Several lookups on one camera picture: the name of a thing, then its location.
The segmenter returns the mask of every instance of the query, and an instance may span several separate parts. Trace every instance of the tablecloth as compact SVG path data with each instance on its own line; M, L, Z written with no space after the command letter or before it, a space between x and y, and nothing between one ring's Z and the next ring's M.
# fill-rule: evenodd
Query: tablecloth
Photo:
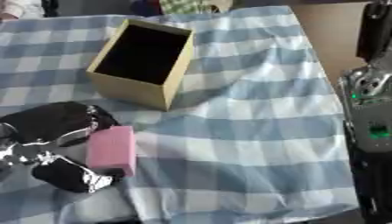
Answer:
M136 176L92 195L17 168L2 223L284 223L355 208L342 109L286 6L139 18L195 30L169 112L100 96L85 70L126 16L0 26L0 116L48 102L100 105L136 131Z

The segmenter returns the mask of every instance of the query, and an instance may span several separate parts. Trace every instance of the cardboard box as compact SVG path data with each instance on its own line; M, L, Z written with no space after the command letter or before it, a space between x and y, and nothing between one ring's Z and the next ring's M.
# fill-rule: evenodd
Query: cardboard box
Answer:
M87 74L104 96L167 110L192 56L192 31L127 19Z

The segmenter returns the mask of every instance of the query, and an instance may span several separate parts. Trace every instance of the pink sponge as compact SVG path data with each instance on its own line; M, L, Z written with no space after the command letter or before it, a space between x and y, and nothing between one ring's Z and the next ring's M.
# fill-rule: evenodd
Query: pink sponge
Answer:
M87 166L92 169L122 168L127 176L133 176L136 153L132 127L114 126L92 134L87 142Z

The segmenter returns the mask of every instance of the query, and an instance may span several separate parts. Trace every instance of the table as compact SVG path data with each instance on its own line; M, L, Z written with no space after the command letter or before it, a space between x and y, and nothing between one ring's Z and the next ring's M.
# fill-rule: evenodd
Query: table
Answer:
M289 7L140 18L195 30L170 112L104 99L85 70L125 16L0 26L0 116L43 103L99 105L136 131L136 176L92 195L19 168L2 223L289 223L357 206L342 109Z
M343 70L365 65L363 59L355 56L365 4L291 6L334 86Z

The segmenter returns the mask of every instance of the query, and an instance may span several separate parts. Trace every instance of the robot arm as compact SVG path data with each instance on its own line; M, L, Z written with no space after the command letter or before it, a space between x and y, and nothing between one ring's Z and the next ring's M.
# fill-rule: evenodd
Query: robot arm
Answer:
M392 3L369 3L363 12L357 56L367 66L339 79L344 131L362 217L392 222Z

